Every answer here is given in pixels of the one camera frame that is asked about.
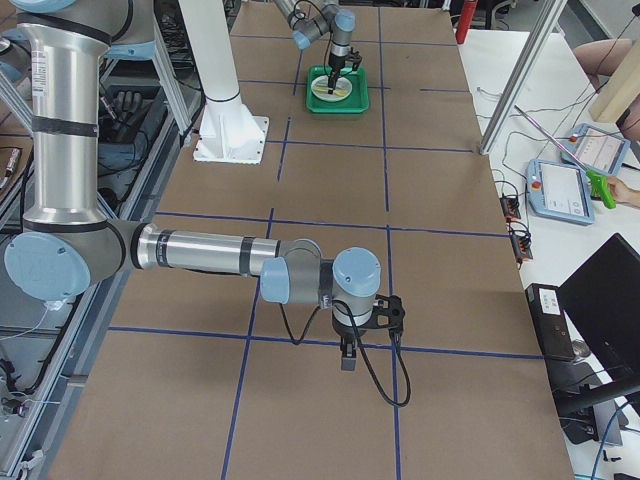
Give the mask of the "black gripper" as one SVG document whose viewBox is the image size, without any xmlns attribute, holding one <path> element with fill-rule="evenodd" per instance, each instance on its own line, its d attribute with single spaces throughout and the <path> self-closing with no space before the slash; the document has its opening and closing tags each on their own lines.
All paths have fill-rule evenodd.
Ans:
<svg viewBox="0 0 640 480">
<path fill-rule="evenodd" d="M 339 56 L 336 54 L 330 54 L 328 65 L 331 68 L 331 73 L 327 77 L 327 93 L 332 95 L 334 90 L 337 89 L 339 74 L 341 70 L 345 67 L 346 57 Z"/>
<path fill-rule="evenodd" d="M 354 371 L 357 362 L 357 345 L 354 327 L 352 325 L 345 325 L 336 319 L 332 320 L 332 327 L 340 337 L 340 369 L 342 371 Z M 357 326 L 360 335 L 364 335 L 369 328 L 370 325 L 368 323 Z"/>
</svg>

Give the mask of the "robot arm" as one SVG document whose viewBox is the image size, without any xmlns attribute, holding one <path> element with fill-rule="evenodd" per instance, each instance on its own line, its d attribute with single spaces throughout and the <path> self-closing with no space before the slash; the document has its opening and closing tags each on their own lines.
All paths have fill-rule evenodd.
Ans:
<svg viewBox="0 0 640 480">
<path fill-rule="evenodd" d="M 260 279 L 268 302 L 330 308 L 341 337 L 341 368 L 353 370 L 356 348 L 368 360 L 361 335 L 381 328 L 374 318 L 380 264 L 352 247 L 323 259 L 310 240 L 274 241 L 160 230 L 151 223 L 110 220 L 97 206 L 99 63 L 109 50 L 152 57 L 156 50 L 153 1 L 11 1 L 31 47 L 34 205 L 24 232 L 4 254 L 12 281 L 45 301 L 83 293 L 129 269 L 181 268 Z M 292 1 L 275 1 L 304 49 L 330 33 L 329 85 L 351 60 L 355 15 L 327 1 L 308 19 Z M 258 164 L 269 120 L 244 105 L 222 1 L 179 1 L 203 88 L 204 117 L 194 159 Z M 305 326 L 300 343 L 306 335 Z"/>
<path fill-rule="evenodd" d="M 302 1 L 275 0 L 274 3 L 292 30 L 292 38 L 299 50 L 307 49 L 325 34 L 330 35 L 327 93 L 334 94 L 346 64 L 350 63 L 352 70 L 357 71 L 362 62 L 360 53 L 351 45 L 356 27 L 355 13 L 341 7 L 337 1 L 325 1 L 322 7 L 308 1 L 317 11 L 314 17 L 303 11 L 300 7 Z"/>
</svg>

